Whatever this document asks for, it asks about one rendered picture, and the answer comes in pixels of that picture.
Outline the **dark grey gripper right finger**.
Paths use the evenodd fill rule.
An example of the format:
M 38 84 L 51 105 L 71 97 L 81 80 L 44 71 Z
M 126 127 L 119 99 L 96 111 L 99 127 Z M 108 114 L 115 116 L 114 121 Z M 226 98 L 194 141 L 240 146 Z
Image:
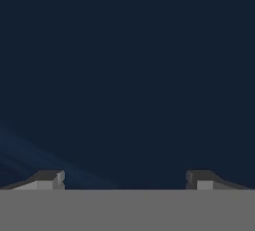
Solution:
M 192 190 L 248 190 L 248 187 L 222 179 L 211 170 L 188 170 L 186 188 Z

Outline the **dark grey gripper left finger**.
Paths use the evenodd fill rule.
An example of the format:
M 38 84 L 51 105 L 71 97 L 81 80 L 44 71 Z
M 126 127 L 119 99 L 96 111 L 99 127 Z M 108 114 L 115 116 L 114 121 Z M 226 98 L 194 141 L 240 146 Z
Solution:
M 1 187 L 1 190 L 64 190 L 64 170 L 39 170 L 26 180 Z

